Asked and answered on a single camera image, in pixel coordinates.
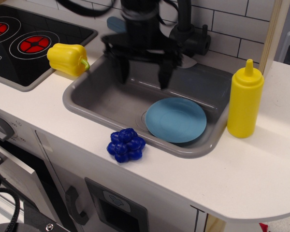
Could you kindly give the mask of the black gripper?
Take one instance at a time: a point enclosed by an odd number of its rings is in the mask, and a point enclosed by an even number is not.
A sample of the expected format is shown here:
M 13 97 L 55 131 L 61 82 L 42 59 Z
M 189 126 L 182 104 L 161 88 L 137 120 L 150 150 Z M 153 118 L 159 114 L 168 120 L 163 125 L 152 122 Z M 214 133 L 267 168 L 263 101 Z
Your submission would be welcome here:
M 182 64 L 181 45 L 168 38 L 160 30 L 160 16 L 145 14 L 125 19 L 126 32 L 102 37 L 104 55 L 111 60 L 116 79 L 125 84 L 130 61 L 141 61 L 159 65 L 160 89 L 166 89 L 173 70 Z

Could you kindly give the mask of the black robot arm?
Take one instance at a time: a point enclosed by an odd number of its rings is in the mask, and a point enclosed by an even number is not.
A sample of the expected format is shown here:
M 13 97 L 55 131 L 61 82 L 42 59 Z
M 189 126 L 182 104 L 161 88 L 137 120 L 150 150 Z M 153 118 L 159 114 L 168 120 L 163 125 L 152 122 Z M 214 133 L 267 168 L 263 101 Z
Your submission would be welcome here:
M 181 45 L 160 31 L 159 1 L 123 0 L 124 33 L 104 36 L 104 55 L 117 72 L 117 79 L 125 83 L 130 71 L 130 61 L 159 65 L 161 89 L 169 85 L 173 70 L 182 64 Z

